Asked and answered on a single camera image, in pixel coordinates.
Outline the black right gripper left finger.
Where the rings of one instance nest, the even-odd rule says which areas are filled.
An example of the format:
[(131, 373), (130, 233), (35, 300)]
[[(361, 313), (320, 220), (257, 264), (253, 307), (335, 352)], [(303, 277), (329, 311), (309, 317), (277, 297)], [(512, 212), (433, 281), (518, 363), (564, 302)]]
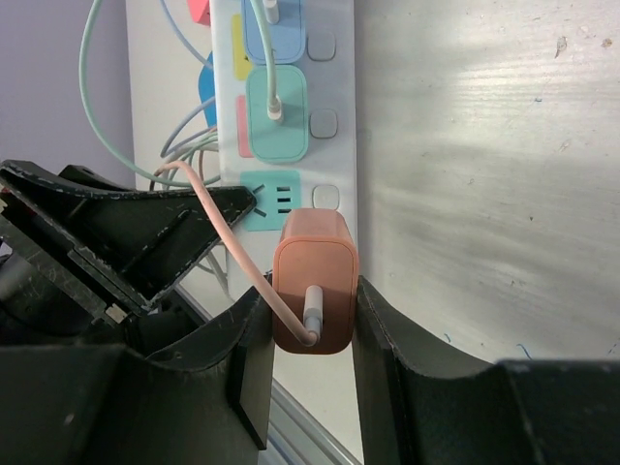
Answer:
[(267, 445), (271, 311), (255, 290), (179, 341), (1, 351), (5, 464), (254, 464)]

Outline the orange charger plug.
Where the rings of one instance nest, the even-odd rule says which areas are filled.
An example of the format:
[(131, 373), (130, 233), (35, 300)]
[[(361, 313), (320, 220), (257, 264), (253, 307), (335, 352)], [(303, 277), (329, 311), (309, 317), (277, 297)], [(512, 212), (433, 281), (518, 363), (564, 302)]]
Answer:
[(359, 260), (344, 217), (336, 210), (299, 208), (290, 212), (273, 259), (272, 287), (303, 319), (307, 289), (322, 290), (322, 335), (303, 346), (277, 318), (273, 336), (290, 354), (332, 355), (351, 342), (356, 314)]

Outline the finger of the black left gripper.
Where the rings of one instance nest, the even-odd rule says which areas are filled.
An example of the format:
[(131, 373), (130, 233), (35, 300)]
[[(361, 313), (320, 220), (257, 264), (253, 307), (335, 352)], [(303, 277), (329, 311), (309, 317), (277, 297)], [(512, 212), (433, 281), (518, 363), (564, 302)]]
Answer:
[(152, 310), (219, 240), (190, 189), (139, 191), (69, 165), (1, 164), (4, 239), (78, 305)]

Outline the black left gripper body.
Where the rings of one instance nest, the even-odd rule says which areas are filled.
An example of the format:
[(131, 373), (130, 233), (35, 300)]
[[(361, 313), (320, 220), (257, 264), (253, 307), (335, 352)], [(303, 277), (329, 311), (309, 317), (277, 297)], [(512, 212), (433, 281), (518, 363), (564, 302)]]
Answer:
[(96, 322), (118, 326), (144, 315), (127, 314), (111, 305), (101, 315), (92, 315), (78, 305), (4, 239), (12, 229), (2, 218), (6, 205), (1, 199), (1, 239), (11, 250), (1, 262), (1, 340), (6, 345), (63, 344), (81, 336)]

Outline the pink adapter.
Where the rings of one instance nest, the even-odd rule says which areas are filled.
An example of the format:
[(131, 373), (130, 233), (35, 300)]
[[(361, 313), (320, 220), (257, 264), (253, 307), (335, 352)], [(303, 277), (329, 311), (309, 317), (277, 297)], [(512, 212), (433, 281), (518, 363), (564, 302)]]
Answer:
[(210, 18), (210, 1), (209, 0), (188, 0), (188, 9), (192, 20), (200, 25), (209, 26)]

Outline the white power strip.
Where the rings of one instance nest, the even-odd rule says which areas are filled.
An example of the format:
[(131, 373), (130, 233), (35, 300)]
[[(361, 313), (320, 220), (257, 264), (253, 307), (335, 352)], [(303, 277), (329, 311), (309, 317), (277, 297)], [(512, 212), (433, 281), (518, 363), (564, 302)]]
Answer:
[(306, 78), (309, 145), (301, 160), (271, 165), (249, 148), (246, 79), (264, 65), (246, 55), (242, 2), (211, 5), (220, 175), (254, 195), (255, 206), (234, 232), (259, 270), (269, 272), (291, 210), (331, 208), (350, 230), (357, 227), (355, 9), (350, 1), (303, 1), (306, 47), (287, 65)]

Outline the blue adapter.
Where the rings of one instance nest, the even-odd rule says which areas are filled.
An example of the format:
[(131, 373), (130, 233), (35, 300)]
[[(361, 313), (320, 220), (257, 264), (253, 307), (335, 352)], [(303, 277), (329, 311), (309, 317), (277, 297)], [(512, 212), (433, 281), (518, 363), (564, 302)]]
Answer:
[[(202, 103), (215, 97), (214, 72), (208, 67), (203, 67), (199, 74), (198, 91)], [(217, 125), (216, 104), (212, 103), (203, 110), (205, 121), (209, 127)]]

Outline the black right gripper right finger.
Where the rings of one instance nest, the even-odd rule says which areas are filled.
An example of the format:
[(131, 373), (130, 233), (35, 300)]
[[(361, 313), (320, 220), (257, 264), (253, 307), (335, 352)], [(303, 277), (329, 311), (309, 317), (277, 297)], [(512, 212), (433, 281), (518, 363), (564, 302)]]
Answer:
[(368, 464), (615, 464), (619, 364), (466, 354), (356, 295), (356, 395)]

